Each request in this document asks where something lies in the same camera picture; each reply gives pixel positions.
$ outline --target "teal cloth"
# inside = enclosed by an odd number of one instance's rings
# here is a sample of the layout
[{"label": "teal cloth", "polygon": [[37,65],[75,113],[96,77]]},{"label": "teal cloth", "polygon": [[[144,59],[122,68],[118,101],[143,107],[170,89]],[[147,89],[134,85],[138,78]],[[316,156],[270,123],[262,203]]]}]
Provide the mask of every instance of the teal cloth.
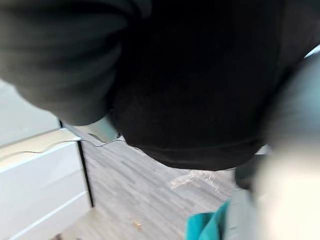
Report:
[{"label": "teal cloth", "polygon": [[229,202],[216,212],[199,213],[189,217],[185,240],[222,240]]}]

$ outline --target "white surface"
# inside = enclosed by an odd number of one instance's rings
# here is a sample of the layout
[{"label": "white surface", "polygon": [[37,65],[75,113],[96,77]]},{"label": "white surface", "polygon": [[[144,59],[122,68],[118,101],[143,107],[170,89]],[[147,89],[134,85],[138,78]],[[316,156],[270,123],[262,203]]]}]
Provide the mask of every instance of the white surface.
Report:
[{"label": "white surface", "polygon": [[0,240],[48,240],[88,211],[79,139],[59,129],[0,148]]},{"label": "white surface", "polygon": [[49,240],[90,210],[85,191],[8,240]]},{"label": "white surface", "polygon": [[304,58],[307,58],[313,54],[317,54],[320,52],[320,45],[316,46],[314,49],[312,49]]},{"label": "white surface", "polygon": [[0,146],[60,128],[50,112],[25,101],[0,79]]},{"label": "white surface", "polygon": [[0,203],[45,188],[82,169],[76,142],[68,142],[33,159],[0,169]]},{"label": "white surface", "polygon": [[87,187],[83,171],[79,170],[52,184],[35,188],[33,191],[0,202],[0,226],[3,229],[0,232],[0,239],[14,236],[23,231],[85,191],[87,191]]},{"label": "white surface", "polygon": [[320,239],[319,143],[269,156],[254,183],[261,240]]}]

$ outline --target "white cabinet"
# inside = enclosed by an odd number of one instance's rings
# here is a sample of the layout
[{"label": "white cabinet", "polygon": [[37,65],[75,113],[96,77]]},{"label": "white cabinet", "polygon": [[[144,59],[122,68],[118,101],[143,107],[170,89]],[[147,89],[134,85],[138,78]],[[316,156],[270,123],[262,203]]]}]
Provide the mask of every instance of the white cabinet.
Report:
[{"label": "white cabinet", "polygon": [[53,114],[28,103],[13,86],[0,79],[0,146],[59,127]]},{"label": "white cabinet", "polygon": [[78,140],[59,129],[0,148],[0,240],[48,240],[89,211]]}]

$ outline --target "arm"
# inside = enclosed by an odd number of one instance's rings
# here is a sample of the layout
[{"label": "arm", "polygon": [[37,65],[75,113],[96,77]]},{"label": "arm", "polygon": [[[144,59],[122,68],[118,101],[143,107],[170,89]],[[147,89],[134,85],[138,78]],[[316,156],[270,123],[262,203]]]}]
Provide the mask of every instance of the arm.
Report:
[{"label": "arm", "polygon": [[305,58],[275,99],[266,139],[273,155],[254,181],[265,240],[314,239],[320,222],[320,53]]},{"label": "arm", "polygon": [[107,113],[119,33],[150,11],[151,0],[2,1],[0,78],[67,123],[92,124]]}]

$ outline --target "black sleeve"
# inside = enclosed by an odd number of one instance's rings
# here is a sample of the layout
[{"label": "black sleeve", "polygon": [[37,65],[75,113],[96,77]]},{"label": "black sleeve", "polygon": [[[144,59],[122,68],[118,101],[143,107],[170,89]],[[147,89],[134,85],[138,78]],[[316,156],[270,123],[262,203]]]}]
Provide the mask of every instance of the black sleeve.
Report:
[{"label": "black sleeve", "polygon": [[310,6],[311,9],[313,9],[314,11],[316,11],[320,15],[320,1],[319,0],[294,0],[294,1],[300,2],[303,5]]},{"label": "black sleeve", "polygon": [[71,125],[107,111],[122,53],[120,33],[147,18],[151,0],[4,0],[0,78]]}]

